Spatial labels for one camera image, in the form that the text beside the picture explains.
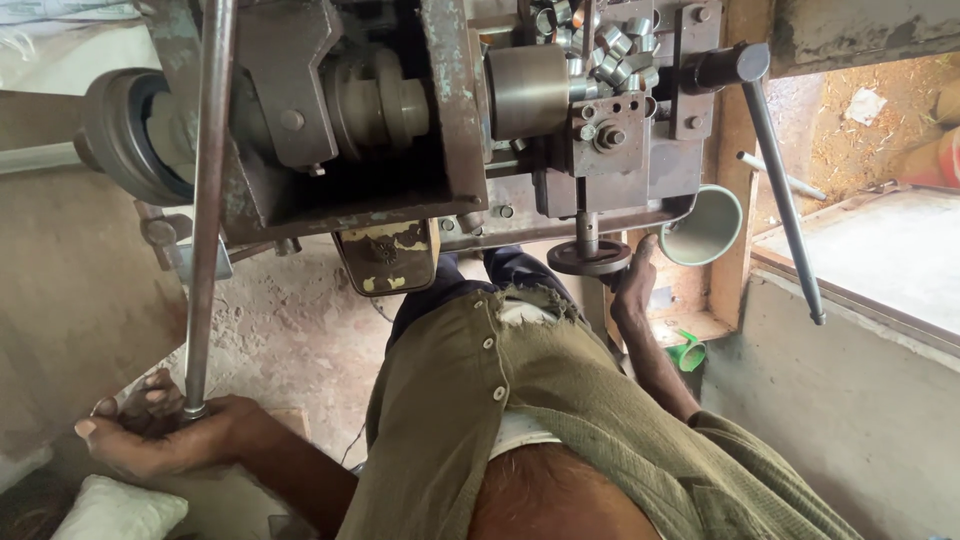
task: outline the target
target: man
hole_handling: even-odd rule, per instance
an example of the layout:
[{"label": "man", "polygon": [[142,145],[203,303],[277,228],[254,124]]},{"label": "man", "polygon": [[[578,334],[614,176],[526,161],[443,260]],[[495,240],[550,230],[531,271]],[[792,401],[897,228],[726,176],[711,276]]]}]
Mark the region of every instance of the man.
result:
[{"label": "man", "polygon": [[142,478],[238,463],[321,538],[859,538],[773,450],[690,395],[645,315],[655,246],[639,243],[611,308],[639,385],[535,259],[489,250],[491,284],[444,256],[397,314],[359,479],[246,398],[212,399],[212,416],[171,432],[181,397],[165,370],[76,430]]}]

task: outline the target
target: dark trousers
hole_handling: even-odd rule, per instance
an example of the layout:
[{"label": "dark trousers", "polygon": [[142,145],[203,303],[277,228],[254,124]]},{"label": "dark trousers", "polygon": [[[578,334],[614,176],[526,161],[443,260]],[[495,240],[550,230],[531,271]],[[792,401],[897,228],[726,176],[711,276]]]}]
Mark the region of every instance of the dark trousers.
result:
[{"label": "dark trousers", "polygon": [[491,281],[489,283],[465,279],[457,269],[457,254],[440,255],[437,261],[437,279],[433,281],[430,288],[410,293],[403,299],[403,304],[396,312],[394,330],[390,334],[390,341],[387,342],[387,350],[393,347],[414,321],[447,302],[477,289],[497,292],[511,284],[531,288],[543,285],[554,289],[562,298],[574,304],[569,291],[560,283],[556,274],[546,264],[523,253],[519,246],[485,250],[483,265],[487,268],[487,276]]}]

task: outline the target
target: pile of metal cups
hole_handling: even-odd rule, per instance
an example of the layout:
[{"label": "pile of metal cups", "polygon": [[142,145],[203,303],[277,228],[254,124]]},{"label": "pile of metal cups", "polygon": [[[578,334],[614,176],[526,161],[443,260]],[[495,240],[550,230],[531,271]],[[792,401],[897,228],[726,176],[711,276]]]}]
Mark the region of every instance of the pile of metal cups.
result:
[{"label": "pile of metal cups", "polygon": [[593,21],[593,52],[584,58],[584,4],[573,10],[569,0],[539,0],[531,6],[538,43],[557,43],[566,51],[570,103],[643,92],[660,83],[654,55],[660,48],[654,23],[632,17],[623,25]]}]

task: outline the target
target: green cup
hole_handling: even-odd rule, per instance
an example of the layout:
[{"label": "green cup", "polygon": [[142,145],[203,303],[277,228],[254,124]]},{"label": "green cup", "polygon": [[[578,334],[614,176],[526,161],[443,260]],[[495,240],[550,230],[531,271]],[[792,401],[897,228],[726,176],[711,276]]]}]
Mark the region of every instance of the green cup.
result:
[{"label": "green cup", "polygon": [[670,355],[670,359],[677,364],[680,371],[693,371],[707,356],[707,346],[701,343],[697,336],[688,331],[677,330],[677,333],[686,338],[686,343],[667,347],[666,353]]}]

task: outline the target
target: sawdust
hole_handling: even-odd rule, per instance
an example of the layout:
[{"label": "sawdust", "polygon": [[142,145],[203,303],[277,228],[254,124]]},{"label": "sawdust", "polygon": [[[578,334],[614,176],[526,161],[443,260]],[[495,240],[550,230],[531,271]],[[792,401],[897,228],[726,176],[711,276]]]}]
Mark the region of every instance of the sawdust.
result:
[{"label": "sawdust", "polygon": [[[944,128],[932,111],[940,86],[960,78],[960,67],[941,55],[833,71],[826,77],[809,182],[827,194],[819,208],[849,199],[871,182],[895,178],[910,151],[942,136]],[[843,119],[861,87],[888,100],[870,127]]]}]

